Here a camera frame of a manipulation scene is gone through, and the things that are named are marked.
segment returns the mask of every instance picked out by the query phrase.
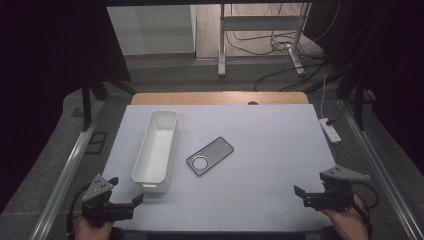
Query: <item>gray carpet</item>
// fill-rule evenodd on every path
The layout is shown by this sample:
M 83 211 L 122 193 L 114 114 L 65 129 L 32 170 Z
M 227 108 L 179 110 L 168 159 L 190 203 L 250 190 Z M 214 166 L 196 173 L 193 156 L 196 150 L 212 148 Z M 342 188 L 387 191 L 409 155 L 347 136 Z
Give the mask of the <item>gray carpet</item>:
M 262 64 L 265 61 L 262 61 L 262 63 L 261 61 L 259 59 L 246 64 L 240 60 L 229 60 L 225 78 L 219 78 L 217 76 L 217 67 L 207 62 L 198 64 L 194 62 L 190 66 L 166 66 L 164 64 L 163 67 L 156 66 L 152 68 L 130 67 L 132 82 L 128 83 L 128 85 L 139 92 L 252 91 L 255 82 L 261 77 L 292 67 L 287 58 L 279 59 L 277 64 Z M 309 64 L 312 65 L 313 62 L 307 62 L 304 65 Z M 311 73 L 314 69 L 315 67 L 308 68 L 307 73 Z M 305 85 L 291 90 L 303 91 L 308 85 L 322 80 L 326 72 L 333 70 L 331 66 L 327 66 L 321 69 Z M 296 74 L 293 71 L 288 71 L 261 81 L 258 85 L 258 90 L 278 91 L 285 86 L 298 82 L 299 78 Z M 337 86 L 338 82 L 326 86 L 323 114 L 330 119 L 336 118 L 342 110 L 334 95 L 334 90 Z M 98 144 L 87 147 L 87 151 L 92 153 L 85 154 L 82 158 L 48 239 L 66 239 L 65 217 L 73 195 L 77 192 L 77 189 L 90 182 L 94 175 L 101 173 L 99 170 L 103 169 L 106 164 L 125 106 L 131 100 L 131 96 L 120 89 L 111 85 L 107 85 L 107 88 L 110 96 L 102 109 L 99 123 L 94 130 L 95 133 L 99 134 L 107 133 L 105 144 L 102 148 Z M 321 91 L 320 89 L 308 96 L 309 101 L 314 104 L 318 116 L 320 113 Z M 20 189 L 0 216 L 1 239 L 28 239 L 30 237 L 82 128 L 83 119 L 79 113 L 80 108 L 80 92 L 70 94 L 65 99 L 63 115 L 49 143 Z M 423 175 L 381 126 L 370 105 L 365 105 L 364 107 L 364 125 L 370 140 L 378 153 L 381 154 L 394 182 L 405 197 L 418 222 L 421 226 L 424 226 Z M 337 159 L 336 161 L 342 166 L 369 174 L 372 177 L 371 185 L 379 193 L 380 205 L 371 210 L 371 221 L 374 224 L 373 239 L 407 239 L 407 235 L 396 213 L 380 187 L 366 155 L 358 144 L 346 119 L 342 117 L 334 123 L 334 127 L 342 138 L 341 143 L 335 147 L 330 146 Z M 357 190 L 363 193 L 370 203 L 374 200 L 373 195 L 366 189 Z M 207 238 L 216 239 L 216 237 L 209 236 Z M 144 234 L 127 233 L 127 239 L 145 238 Z M 151 236 L 150 238 L 163 239 L 165 237 Z M 274 239 L 277 238 L 284 239 L 284 236 L 275 236 Z M 308 234 L 307 239 L 313 240 L 319 239 L 319 237 L 316 234 Z

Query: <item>black curtain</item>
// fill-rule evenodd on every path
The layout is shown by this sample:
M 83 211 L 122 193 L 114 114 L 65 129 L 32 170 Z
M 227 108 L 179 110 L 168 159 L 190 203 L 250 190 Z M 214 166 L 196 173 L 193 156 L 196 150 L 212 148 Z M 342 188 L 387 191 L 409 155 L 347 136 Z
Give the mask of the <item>black curtain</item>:
M 376 95 L 373 110 L 424 173 L 423 1 L 396 1 L 365 57 L 361 74 Z
M 64 97 L 92 73 L 130 78 L 104 6 L 0 4 L 3 211 L 55 129 Z

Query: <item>metal frame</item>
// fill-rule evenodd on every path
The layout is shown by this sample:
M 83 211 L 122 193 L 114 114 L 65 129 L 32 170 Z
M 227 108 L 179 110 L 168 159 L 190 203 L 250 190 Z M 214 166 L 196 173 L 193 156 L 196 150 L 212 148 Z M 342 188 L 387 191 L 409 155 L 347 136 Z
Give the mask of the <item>metal frame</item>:
M 346 107 L 347 110 L 344 111 L 344 116 L 348 120 L 348 123 L 352 128 L 359 144 L 364 150 L 364 153 L 367 156 L 371 168 L 376 174 L 378 181 L 380 182 L 384 192 L 387 195 L 387 198 L 392 204 L 392 207 L 395 210 L 406 233 L 408 234 L 409 239 L 424 239 L 423 232 L 418 226 L 413 213 L 409 209 L 405 199 L 400 194 L 392 178 L 384 167 L 383 162 L 381 161 L 380 157 L 372 146 L 371 141 L 368 139 L 366 132 L 361 130 L 355 123 L 355 119 L 352 117 L 353 111 L 350 106 L 346 105 L 344 107 Z
M 103 108 L 103 101 L 96 101 L 93 110 L 92 117 L 93 121 L 89 125 L 87 131 L 81 132 L 77 142 L 75 143 L 74 149 L 69 155 L 68 161 L 63 168 L 62 173 L 57 180 L 56 186 L 54 187 L 47 204 L 38 219 L 37 224 L 31 234 L 30 239 L 46 239 L 50 229 L 53 225 L 54 219 L 56 218 L 57 212 L 59 211 L 60 205 L 66 196 L 69 185 L 71 184 L 72 178 L 78 168 L 79 162 L 84 154 L 85 148 L 87 147 L 90 137 L 97 125 L 97 119 L 100 115 L 100 111 Z
M 288 46 L 288 53 L 293 61 L 298 76 L 304 76 L 305 70 L 300 63 L 297 46 L 305 25 L 310 3 L 305 3 L 300 16 L 225 16 L 225 4 L 221 4 L 218 76 L 225 76 L 225 41 L 226 31 L 288 31 L 296 30 L 293 43 Z

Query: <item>black wire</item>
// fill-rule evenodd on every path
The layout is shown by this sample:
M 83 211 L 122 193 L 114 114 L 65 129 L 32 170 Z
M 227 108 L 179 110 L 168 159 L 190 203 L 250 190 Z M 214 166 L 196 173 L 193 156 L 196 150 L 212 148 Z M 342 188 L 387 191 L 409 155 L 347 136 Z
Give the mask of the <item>black wire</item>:
M 239 38 L 239 37 L 237 37 L 235 35 L 235 32 L 234 31 L 232 31 L 232 32 L 233 32 L 234 38 L 237 39 L 237 40 L 239 40 L 239 41 L 248 41 L 248 40 L 256 40 L 256 39 L 261 39 L 261 38 L 272 37 L 272 35 L 266 35 L 266 36 L 251 37 L 251 38 Z M 286 37 L 286 38 L 294 39 L 293 37 L 285 36 L 285 35 L 294 34 L 294 33 L 296 33 L 296 32 L 281 33 L 281 34 L 277 34 L 277 35 L 274 35 L 274 36 L 276 36 L 276 37 Z
M 355 50 L 353 47 L 355 44 L 357 44 L 358 41 L 360 41 L 362 34 L 366 32 L 366 30 L 369 28 L 369 26 L 372 24 L 372 22 L 375 20 L 376 16 L 370 15 L 366 21 L 364 21 L 366 24 L 364 24 L 361 29 L 357 31 L 357 33 L 350 38 L 349 42 L 346 44 L 346 46 L 342 49 L 338 49 L 337 51 L 333 52 L 331 56 L 324 56 L 325 59 L 345 59 L 349 54 L 352 53 L 352 51 Z M 306 52 L 303 51 L 303 46 L 299 44 L 300 48 L 302 49 L 302 52 L 306 54 Z
M 258 90 L 257 90 L 257 86 L 258 86 L 258 84 L 259 84 L 261 81 L 263 81 L 265 78 L 268 78 L 268 77 L 271 77 L 271 76 L 277 75 L 277 74 L 279 74 L 279 73 L 284 73 L 284 72 L 288 72 L 288 71 L 291 71 L 291 70 L 296 70 L 296 69 L 298 69 L 298 68 L 308 68 L 308 67 L 316 67 L 316 66 L 320 66 L 320 64 L 314 64 L 314 65 L 303 66 L 303 67 L 294 67 L 294 68 L 289 68 L 289 69 L 285 69 L 285 70 L 281 70 L 281 71 L 278 71 L 278 72 L 275 72 L 275 73 L 271 73 L 271 74 L 265 75 L 265 76 L 263 76 L 263 77 L 259 78 L 259 79 L 255 82 L 255 85 L 253 86 L 253 90 L 254 90 L 255 92 L 257 92 L 257 91 L 258 91 Z
M 79 198 L 79 196 L 81 195 L 81 193 L 83 193 L 84 191 L 87 191 L 87 189 L 90 187 L 91 183 L 86 184 L 85 186 L 81 187 L 78 192 L 75 194 L 74 198 L 72 199 L 71 202 L 71 206 L 69 207 L 69 212 L 66 218 L 66 231 L 67 231 L 67 236 L 69 239 L 73 239 L 73 232 L 74 232 L 74 207 L 75 204 Z
M 306 77 L 305 79 L 303 79 L 302 81 L 300 81 L 298 83 L 295 83 L 295 84 L 292 84 L 292 85 L 289 85 L 289 86 L 286 86 L 286 87 L 280 89 L 279 92 L 284 92 L 284 91 L 286 91 L 290 88 L 300 87 L 300 86 L 304 85 L 309 79 L 311 79 L 311 77 L 313 77 L 325 65 L 325 62 L 326 61 L 322 62 L 321 64 L 314 65 L 314 66 L 319 66 L 319 67 L 317 69 L 315 69 L 315 71 L 313 73 L 309 74 L 308 77 Z
M 271 8 L 271 4 L 272 3 L 268 3 L 268 10 L 266 10 L 266 12 L 264 13 L 264 15 L 266 15 L 269 12 L 269 9 Z
M 363 209 L 365 209 L 367 211 L 367 218 L 370 219 L 370 208 L 368 207 L 367 202 L 365 201 L 365 199 L 357 192 L 352 191 L 354 194 L 356 194 L 359 199 L 361 199 L 361 202 L 365 205 L 365 207 L 363 207 Z
M 247 50 L 247 49 L 244 49 L 244 48 L 241 48 L 241 47 L 234 46 L 234 45 L 230 42 L 230 39 L 228 39 L 228 34 L 227 34 L 227 32 L 225 32 L 225 36 L 227 37 L 228 44 L 230 44 L 230 46 L 231 46 L 231 47 L 236 48 L 236 49 L 241 50 L 241 51 L 244 51 L 244 52 L 247 52 L 247 53 L 250 53 L 250 54 L 253 54 L 253 55 L 263 56 L 263 55 L 268 55 L 268 54 L 270 54 L 270 53 L 273 53 L 273 52 L 274 52 L 274 50 L 271 50 L 271 51 L 266 52 L 266 53 L 255 53 L 255 52 L 249 51 L 249 50 Z
M 373 194 L 375 196 L 375 203 L 373 203 L 370 206 L 367 206 L 367 208 L 371 209 L 371 208 L 377 207 L 378 204 L 380 204 L 380 198 L 378 197 L 377 191 L 373 187 L 371 187 L 371 185 L 366 184 L 364 182 L 352 182 L 352 183 L 350 183 L 350 186 L 357 185 L 357 184 L 367 187 L 369 190 L 371 190 L 371 192 L 373 192 Z
M 293 3 L 290 3 L 290 7 L 293 9 L 293 12 L 297 14 L 296 10 L 294 10 Z
M 355 209 L 355 211 L 362 217 L 362 219 L 365 221 L 365 224 L 368 225 L 370 222 L 369 217 L 365 214 L 364 210 L 361 209 L 354 200 L 352 200 L 352 208 Z
M 278 15 L 280 15 L 282 7 L 283 7 L 283 4 L 281 3 L 280 4 L 280 8 L 278 10 Z M 233 15 L 233 6 L 232 6 L 232 4 L 231 4 L 231 15 Z M 236 36 L 235 31 L 232 31 L 232 32 L 233 32 L 234 38 L 237 39 L 237 40 L 239 40 L 239 41 L 247 41 L 247 40 L 255 40 L 255 39 L 262 39 L 262 38 L 270 38 L 271 51 L 266 52 L 266 53 L 255 53 L 255 52 L 249 51 L 249 50 L 247 50 L 245 48 L 234 46 L 230 42 L 230 40 L 228 38 L 228 35 L 227 35 L 227 32 L 225 32 L 225 35 L 227 37 L 227 41 L 228 41 L 228 43 L 229 43 L 230 46 L 232 46 L 232 47 L 234 47 L 236 49 L 239 49 L 241 51 L 244 51 L 244 52 L 247 52 L 247 53 L 250 53 L 250 54 L 253 54 L 253 55 L 259 55 L 259 56 L 268 55 L 268 54 L 271 54 L 271 53 L 273 53 L 275 51 L 284 51 L 284 50 L 287 50 L 288 49 L 287 46 L 284 46 L 283 48 L 279 48 L 279 46 L 281 44 L 286 44 L 286 45 L 287 44 L 291 44 L 291 42 L 288 42 L 288 41 L 282 41 L 282 42 L 280 42 L 280 41 L 277 41 L 275 39 L 278 38 L 278 37 L 285 37 L 285 38 L 293 39 L 293 37 L 286 36 L 286 35 L 296 33 L 296 32 L 288 32 L 288 33 L 282 33 L 282 34 L 276 34 L 276 35 L 274 35 L 274 31 L 272 31 L 271 32 L 271 35 L 267 35 L 267 36 L 259 36 L 259 37 L 252 37 L 252 38 L 239 38 L 239 37 Z
M 346 108 L 346 104 L 343 104 L 343 108 L 342 108 L 342 111 L 339 113 L 339 116 L 337 116 L 337 118 L 335 118 L 333 120 L 329 120 L 331 122 L 331 124 L 340 120 L 340 117 L 342 116 L 342 113 L 344 112 L 345 108 Z

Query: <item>white wall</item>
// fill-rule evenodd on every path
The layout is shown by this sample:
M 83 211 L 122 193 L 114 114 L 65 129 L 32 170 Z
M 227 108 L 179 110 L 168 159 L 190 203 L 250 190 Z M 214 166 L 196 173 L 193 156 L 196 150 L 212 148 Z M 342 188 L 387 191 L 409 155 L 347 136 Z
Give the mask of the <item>white wall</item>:
M 124 55 L 193 53 L 190 6 L 108 7 Z

